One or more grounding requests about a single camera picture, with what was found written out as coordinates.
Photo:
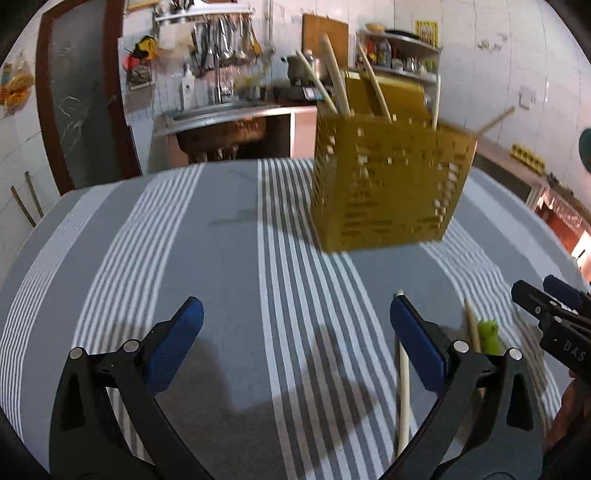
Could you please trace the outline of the green frog handle utensil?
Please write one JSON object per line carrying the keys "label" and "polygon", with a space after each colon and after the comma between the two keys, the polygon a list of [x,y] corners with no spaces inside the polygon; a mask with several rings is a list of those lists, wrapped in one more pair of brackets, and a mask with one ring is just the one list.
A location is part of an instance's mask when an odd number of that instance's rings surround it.
{"label": "green frog handle utensil", "polygon": [[495,320],[481,320],[477,325],[481,351],[487,355],[500,355],[499,325]]}

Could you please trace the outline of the corner kitchen shelf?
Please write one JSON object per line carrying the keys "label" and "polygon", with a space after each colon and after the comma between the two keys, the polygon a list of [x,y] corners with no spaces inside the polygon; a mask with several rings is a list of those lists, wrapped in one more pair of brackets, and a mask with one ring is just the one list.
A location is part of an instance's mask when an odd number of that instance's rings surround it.
{"label": "corner kitchen shelf", "polygon": [[409,32],[362,29],[356,31],[356,39],[376,74],[403,77],[429,86],[440,80],[442,50]]}

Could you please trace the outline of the kitchen counter cabinets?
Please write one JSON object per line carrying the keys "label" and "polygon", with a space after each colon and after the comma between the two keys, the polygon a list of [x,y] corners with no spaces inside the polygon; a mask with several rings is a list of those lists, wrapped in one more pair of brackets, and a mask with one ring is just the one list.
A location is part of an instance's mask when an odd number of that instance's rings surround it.
{"label": "kitchen counter cabinets", "polygon": [[169,165],[314,154],[317,106],[236,101],[161,115],[152,138],[163,140]]}

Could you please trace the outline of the yellow egg tray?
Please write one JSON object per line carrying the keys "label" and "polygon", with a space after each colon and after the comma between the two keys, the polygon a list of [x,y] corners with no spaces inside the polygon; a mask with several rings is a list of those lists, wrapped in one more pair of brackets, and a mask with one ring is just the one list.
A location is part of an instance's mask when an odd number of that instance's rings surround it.
{"label": "yellow egg tray", "polygon": [[546,174],[546,163],[544,159],[532,150],[520,145],[513,144],[510,149],[510,156],[523,165],[527,166],[530,170],[536,172],[540,176]]}

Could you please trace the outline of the wooden chopstick in holder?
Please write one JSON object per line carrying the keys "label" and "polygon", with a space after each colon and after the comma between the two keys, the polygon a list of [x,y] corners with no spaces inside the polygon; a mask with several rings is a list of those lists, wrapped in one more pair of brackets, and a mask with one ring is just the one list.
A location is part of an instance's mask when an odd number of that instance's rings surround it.
{"label": "wooden chopstick in holder", "polygon": [[482,137],[485,133],[492,130],[498,124],[502,123],[506,118],[511,116],[515,112],[515,110],[516,110],[516,107],[514,105],[512,105],[510,108],[506,109],[503,113],[496,116],[495,118],[490,120],[488,123],[486,123],[484,126],[482,126],[479,130],[475,131],[474,136],[476,138]]}

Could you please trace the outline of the yellow perforated utensil holder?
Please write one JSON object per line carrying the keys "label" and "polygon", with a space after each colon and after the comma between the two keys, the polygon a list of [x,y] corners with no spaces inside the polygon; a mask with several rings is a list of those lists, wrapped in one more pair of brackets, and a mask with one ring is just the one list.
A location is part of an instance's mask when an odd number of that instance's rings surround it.
{"label": "yellow perforated utensil holder", "polygon": [[311,218],[327,252],[441,240],[476,153],[474,135],[435,122],[421,85],[345,75],[348,116],[318,107]]}

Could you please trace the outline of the grey white striped tablecloth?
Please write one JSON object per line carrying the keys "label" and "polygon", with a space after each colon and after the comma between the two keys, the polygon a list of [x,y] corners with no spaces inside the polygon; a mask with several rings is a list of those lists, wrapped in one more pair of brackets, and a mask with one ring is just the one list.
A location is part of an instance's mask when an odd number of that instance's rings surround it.
{"label": "grey white striped tablecloth", "polygon": [[69,351],[142,338],[188,297],[204,327],[158,402],[217,479],[377,479],[394,459],[398,372],[390,303],[403,291],[453,338],[464,308],[500,326],[550,421],[569,378],[511,300],[548,275],[585,288],[525,204],[480,171],[444,238],[328,254],[304,160],[192,166],[65,195],[1,288],[1,407],[49,462]]}

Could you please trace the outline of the upright chopstick in holder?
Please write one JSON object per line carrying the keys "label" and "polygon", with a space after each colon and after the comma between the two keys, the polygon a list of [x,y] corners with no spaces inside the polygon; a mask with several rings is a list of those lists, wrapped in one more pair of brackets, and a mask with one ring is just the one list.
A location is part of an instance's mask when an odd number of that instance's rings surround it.
{"label": "upright chopstick in holder", "polygon": [[433,100],[433,112],[432,112],[432,129],[434,131],[438,128],[440,106],[441,106],[441,91],[442,91],[442,77],[438,73],[436,78],[436,94]]}

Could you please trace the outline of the steel cooking pot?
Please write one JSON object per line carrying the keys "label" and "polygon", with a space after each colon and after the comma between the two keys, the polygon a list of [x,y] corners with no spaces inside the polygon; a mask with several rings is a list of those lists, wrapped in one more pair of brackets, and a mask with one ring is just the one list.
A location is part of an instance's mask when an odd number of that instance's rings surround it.
{"label": "steel cooking pot", "polygon": [[[314,71],[315,74],[318,74],[318,65],[320,65],[320,60],[315,58],[315,56],[311,54],[311,51],[305,51],[304,58],[308,61],[308,64],[310,64],[311,70]],[[311,74],[308,73],[307,68],[304,67],[300,57],[297,55],[290,55],[287,57],[281,57],[280,60],[282,60],[283,63],[287,65],[287,78],[290,80],[291,85],[315,85],[314,80],[311,79]]]}

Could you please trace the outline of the hanging yellow snack bags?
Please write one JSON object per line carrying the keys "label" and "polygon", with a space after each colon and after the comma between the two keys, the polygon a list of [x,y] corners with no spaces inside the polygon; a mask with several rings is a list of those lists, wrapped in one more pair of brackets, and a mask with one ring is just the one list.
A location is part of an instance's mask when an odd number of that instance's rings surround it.
{"label": "hanging yellow snack bags", "polygon": [[35,77],[21,51],[13,62],[6,62],[1,70],[1,111],[5,116],[13,115],[27,103]]}

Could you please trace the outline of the hanging utensil rack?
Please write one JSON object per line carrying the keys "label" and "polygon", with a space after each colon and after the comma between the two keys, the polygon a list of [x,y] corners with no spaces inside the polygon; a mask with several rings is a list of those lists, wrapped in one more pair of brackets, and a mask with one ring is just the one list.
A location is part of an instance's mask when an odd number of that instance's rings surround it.
{"label": "hanging utensil rack", "polygon": [[153,9],[154,33],[161,51],[199,72],[249,65],[263,56],[254,13],[238,1],[162,1]]}

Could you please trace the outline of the white wall socket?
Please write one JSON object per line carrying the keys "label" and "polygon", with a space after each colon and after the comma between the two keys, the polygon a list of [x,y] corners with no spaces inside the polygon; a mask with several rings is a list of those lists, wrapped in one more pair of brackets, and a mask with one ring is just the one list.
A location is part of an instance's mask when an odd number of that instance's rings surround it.
{"label": "white wall socket", "polygon": [[537,94],[536,91],[529,87],[522,85],[519,89],[519,105],[525,110],[530,110],[533,105],[536,104]]}

